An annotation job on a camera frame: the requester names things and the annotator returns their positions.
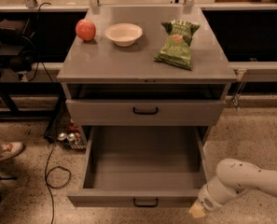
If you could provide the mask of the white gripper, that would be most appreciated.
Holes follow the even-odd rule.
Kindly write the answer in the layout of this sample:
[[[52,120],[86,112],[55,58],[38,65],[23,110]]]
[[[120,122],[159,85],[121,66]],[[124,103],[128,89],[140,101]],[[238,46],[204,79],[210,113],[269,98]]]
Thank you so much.
[[[247,191],[248,189],[236,189],[225,186],[215,176],[201,188],[197,201],[191,205],[188,213],[194,218],[204,217],[205,210],[214,212],[227,202],[242,197]]]

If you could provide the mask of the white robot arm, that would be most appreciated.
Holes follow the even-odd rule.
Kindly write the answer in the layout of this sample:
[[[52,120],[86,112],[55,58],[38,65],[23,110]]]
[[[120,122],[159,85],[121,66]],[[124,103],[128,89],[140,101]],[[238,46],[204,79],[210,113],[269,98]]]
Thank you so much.
[[[227,202],[257,189],[277,198],[277,171],[261,169],[253,163],[224,159],[216,166],[216,174],[199,191],[188,212],[194,218],[204,217]]]

